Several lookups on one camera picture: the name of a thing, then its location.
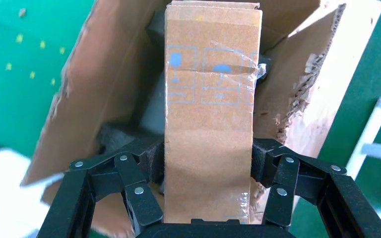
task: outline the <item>brown cardboard package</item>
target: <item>brown cardboard package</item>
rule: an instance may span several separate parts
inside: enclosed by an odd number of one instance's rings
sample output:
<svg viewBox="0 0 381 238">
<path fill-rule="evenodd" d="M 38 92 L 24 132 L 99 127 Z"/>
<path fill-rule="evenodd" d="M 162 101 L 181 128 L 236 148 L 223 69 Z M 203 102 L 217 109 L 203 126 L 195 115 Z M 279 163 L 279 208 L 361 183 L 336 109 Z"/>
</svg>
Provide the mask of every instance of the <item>brown cardboard package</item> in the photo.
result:
<svg viewBox="0 0 381 238">
<path fill-rule="evenodd" d="M 215 1 L 167 7 L 167 223 L 249 222 L 258 7 Z"/>
</svg>

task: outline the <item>black foam padding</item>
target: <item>black foam padding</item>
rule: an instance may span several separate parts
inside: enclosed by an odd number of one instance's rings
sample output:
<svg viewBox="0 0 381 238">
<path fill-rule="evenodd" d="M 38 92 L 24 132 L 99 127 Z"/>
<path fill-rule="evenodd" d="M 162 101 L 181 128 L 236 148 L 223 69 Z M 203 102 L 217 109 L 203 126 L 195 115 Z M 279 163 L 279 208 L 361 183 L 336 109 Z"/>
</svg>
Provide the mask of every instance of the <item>black foam padding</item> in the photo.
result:
<svg viewBox="0 0 381 238">
<path fill-rule="evenodd" d="M 106 147 L 104 153 L 112 153 L 135 140 L 134 136 L 115 128 L 111 124 L 101 127 L 97 140 Z"/>
<path fill-rule="evenodd" d="M 164 177 L 164 141 L 146 149 L 148 177 L 150 181 L 161 183 Z"/>
<path fill-rule="evenodd" d="M 265 167 L 265 156 L 267 150 L 262 146 L 259 139 L 254 138 L 252 145 L 252 167 L 251 177 L 257 182 L 261 181 L 263 169 Z"/>
</svg>

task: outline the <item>cardboard flap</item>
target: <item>cardboard flap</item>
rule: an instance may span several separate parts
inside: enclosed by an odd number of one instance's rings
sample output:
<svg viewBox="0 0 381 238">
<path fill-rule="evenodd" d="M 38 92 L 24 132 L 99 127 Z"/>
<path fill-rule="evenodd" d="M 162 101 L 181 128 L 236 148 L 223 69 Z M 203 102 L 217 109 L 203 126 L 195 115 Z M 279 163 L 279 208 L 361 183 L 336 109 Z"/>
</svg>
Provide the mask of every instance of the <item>cardboard flap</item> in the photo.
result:
<svg viewBox="0 0 381 238">
<path fill-rule="evenodd" d="M 260 3 L 262 10 L 261 53 L 273 48 L 302 24 L 320 6 L 320 0 L 237 0 Z"/>
<path fill-rule="evenodd" d="M 340 5 L 269 51 L 274 65 L 256 89 L 254 136 L 318 156 L 380 13 L 377 0 Z"/>
</svg>

